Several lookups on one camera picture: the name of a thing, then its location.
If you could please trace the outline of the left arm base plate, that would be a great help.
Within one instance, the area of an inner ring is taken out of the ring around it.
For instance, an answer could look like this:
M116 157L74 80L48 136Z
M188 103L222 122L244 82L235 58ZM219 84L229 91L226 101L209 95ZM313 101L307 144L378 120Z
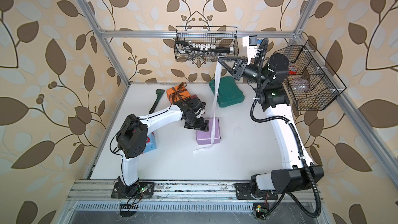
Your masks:
M114 183L111 198L113 199L129 199L141 196L152 196L154 193L155 183L153 182L135 182L131 186L126 186L122 181L118 180Z

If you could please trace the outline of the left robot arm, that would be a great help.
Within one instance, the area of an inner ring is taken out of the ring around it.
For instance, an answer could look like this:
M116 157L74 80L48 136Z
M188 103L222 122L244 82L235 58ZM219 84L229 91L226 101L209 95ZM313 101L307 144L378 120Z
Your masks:
M144 152L147 136L153 131L177 121L184 121L185 129L208 131L208 120L202 117L205 106L205 102L193 97L146 116L128 115L115 135L117 152L122 156L121 183L129 187L139 181L138 156Z

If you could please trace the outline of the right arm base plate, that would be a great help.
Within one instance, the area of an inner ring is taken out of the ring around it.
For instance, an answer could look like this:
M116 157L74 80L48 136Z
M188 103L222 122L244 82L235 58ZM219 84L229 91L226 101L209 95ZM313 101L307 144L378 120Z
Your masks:
M271 190L260 190L254 183L234 184L236 197L238 200L278 200L278 194Z

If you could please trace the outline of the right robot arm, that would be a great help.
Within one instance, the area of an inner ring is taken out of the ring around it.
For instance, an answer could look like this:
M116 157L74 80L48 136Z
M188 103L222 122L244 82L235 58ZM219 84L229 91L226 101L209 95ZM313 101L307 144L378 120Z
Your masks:
M267 191L279 194L307 189L317 191L317 182L323 178L324 171L321 166L314 165L305 150L292 117L291 104L283 86L290 72L288 58L273 54L266 62L259 60L256 64L248 64L243 58L220 57L218 63L234 79L245 78L258 84L252 106L260 104L266 117L256 118L253 108L250 117L256 123L271 123L281 152L282 168L252 176L252 194L259 198Z

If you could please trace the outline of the white ribbon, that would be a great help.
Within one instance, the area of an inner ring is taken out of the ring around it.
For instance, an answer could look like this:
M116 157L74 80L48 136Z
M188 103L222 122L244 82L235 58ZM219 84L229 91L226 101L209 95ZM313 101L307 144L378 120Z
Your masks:
M219 84L220 84L220 79L221 79L221 71L222 71L222 65L217 62L216 66L216 71L215 71L215 78L214 78L214 100L212 103L212 125L211 125L211 133L210 133L210 145L206 147L202 147L199 149L194 150L192 153L195 154L199 152L200 150L206 150L206 149L211 149L214 145L214 140L215 140L215 125L216 125L216 105L217 105L217 98L218 98L218 90L219 90Z

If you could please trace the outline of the purple gift box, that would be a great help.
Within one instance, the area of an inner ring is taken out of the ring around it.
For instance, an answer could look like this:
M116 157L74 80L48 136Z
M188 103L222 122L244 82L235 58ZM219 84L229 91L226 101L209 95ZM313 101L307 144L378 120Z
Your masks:
M211 142L212 128L215 126L214 140ZM219 118L208 119L208 131L196 131L196 142L198 145L219 144L221 141Z

